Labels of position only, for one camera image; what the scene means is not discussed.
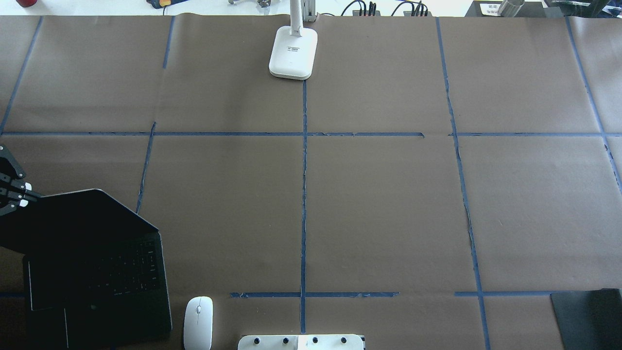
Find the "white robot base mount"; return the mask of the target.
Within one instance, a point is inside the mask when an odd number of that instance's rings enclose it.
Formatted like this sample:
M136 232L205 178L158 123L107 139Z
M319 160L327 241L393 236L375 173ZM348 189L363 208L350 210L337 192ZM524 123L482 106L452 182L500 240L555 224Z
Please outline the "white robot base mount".
M358 334L247 335L238 350L364 350L364 336Z

